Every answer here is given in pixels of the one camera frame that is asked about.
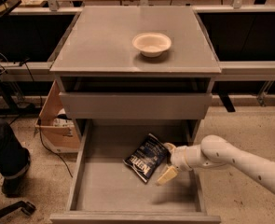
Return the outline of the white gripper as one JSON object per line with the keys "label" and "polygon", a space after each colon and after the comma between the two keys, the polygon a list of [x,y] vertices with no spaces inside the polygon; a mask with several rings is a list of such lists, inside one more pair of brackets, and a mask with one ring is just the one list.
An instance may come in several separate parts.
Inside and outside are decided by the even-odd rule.
{"label": "white gripper", "polygon": [[158,186],[162,186],[177,177],[178,171],[187,172],[202,165],[200,145],[176,147],[172,143],[164,143],[163,146],[171,153],[173,166],[165,166],[157,180]]}

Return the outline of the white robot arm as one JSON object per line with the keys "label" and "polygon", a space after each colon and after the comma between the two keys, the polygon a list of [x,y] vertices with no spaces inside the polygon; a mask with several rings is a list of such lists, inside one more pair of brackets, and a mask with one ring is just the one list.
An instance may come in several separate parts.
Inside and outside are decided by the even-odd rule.
{"label": "white robot arm", "polygon": [[171,154],[171,164],[165,166],[157,180],[158,186],[176,178],[180,172],[229,164],[275,194],[275,161],[236,148],[220,136],[208,135],[199,145],[190,147],[176,147],[172,143],[164,143],[163,146]]}

